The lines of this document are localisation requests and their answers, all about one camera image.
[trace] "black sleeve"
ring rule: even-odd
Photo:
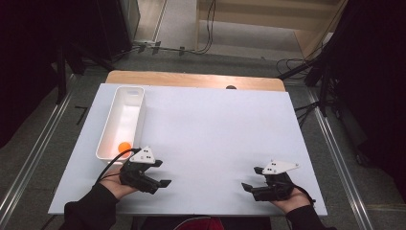
[[[65,204],[65,222],[59,229],[110,229],[116,223],[118,202],[108,189],[98,183],[81,200]]]
[[[326,228],[311,205],[294,209],[286,217],[292,222],[293,230],[337,230],[334,227]]]

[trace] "hand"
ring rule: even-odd
[[[310,205],[310,201],[307,199],[307,196],[296,188],[293,189],[288,200],[271,201],[271,203],[282,209],[285,214],[294,209]]]
[[[119,177],[120,168],[108,171],[104,179],[101,180],[101,184],[108,189],[117,199],[121,199],[126,195],[137,192],[138,190],[128,185],[122,185]]]

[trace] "white tray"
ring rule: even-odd
[[[118,87],[99,141],[96,156],[109,163],[119,152],[119,144],[127,142],[139,148],[146,114],[144,89],[134,86]],[[129,154],[117,160],[123,163]]]

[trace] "white table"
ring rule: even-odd
[[[102,84],[57,188],[50,214],[82,198],[105,164],[95,152],[120,84]],[[271,159],[299,163],[288,172],[327,210],[287,93],[192,87],[142,86],[147,115],[141,145],[152,147],[164,164],[146,174],[171,179],[155,195],[134,193],[118,204],[118,214],[134,216],[276,216],[269,202],[255,202],[241,182],[263,186],[254,167]]]

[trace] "orange ball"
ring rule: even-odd
[[[121,142],[119,144],[119,153],[122,153],[123,151],[129,150],[129,149],[131,149],[131,145],[128,142]],[[124,154],[122,157],[126,158],[129,156],[130,153],[131,152],[129,151],[126,154]]]

